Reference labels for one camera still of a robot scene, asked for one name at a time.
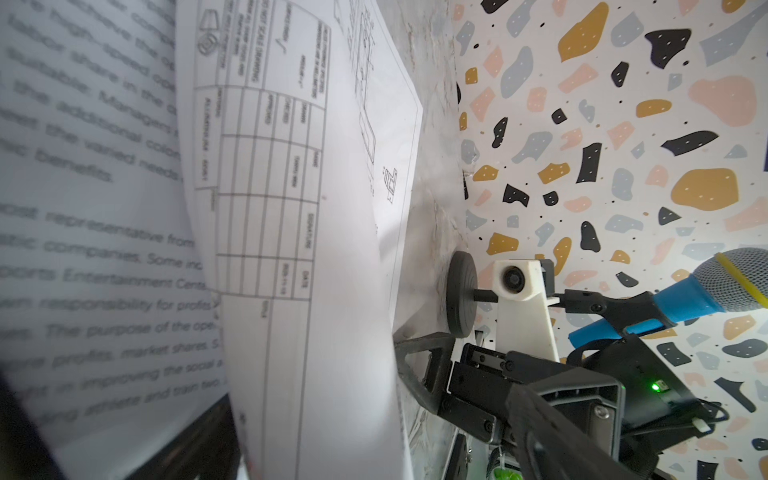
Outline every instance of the book page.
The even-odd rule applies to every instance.
[[[124,478],[227,392],[174,3],[12,0],[0,22],[0,368],[69,478]]]
[[[403,213],[375,211],[386,177],[407,217],[421,107],[376,3],[345,2],[177,8],[184,186],[251,478],[412,475],[379,248]]]

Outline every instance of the terrazzo wall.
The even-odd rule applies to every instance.
[[[768,248],[768,2],[458,0],[470,250],[546,257],[556,286],[658,291],[714,253]],[[493,332],[481,304],[476,328]],[[596,316],[552,309],[567,335]],[[731,420],[678,445],[678,480],[768,479],[768,310],[648,339]]]

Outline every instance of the marble countertop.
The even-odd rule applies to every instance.
[[[467,248],[460,228],[464,190],[449,6],[446,0],[379,0],[389,33],[424,107],[393,327],[395,340],[448,331],[445,275],[453,252]],[[402,383],[399,392],[414,478],[441,479],[455,427],[419,407]]]

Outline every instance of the black rubber wheel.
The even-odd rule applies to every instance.
[[[478,273],[472,255],[454,252],[445,285],[445,314],[448,317],[448,328],[457,339],[466,338],[472,333],[478,310],[474,299],[477,287]]]

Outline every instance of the black clamp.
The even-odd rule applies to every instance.
[[[646,320],[656,319],[663,325],[660,329],[647,333],[675,326],[659,310],[650,292],[643,292],[627,299],[608,298],[602,293],[581,290],[565,290],[565,293],[556,293],[554,296],[560,299],[560,303],[552,306],[565,308],[568,313],[596,313],[606,319],[622,337],[628,335],[627,327]]]

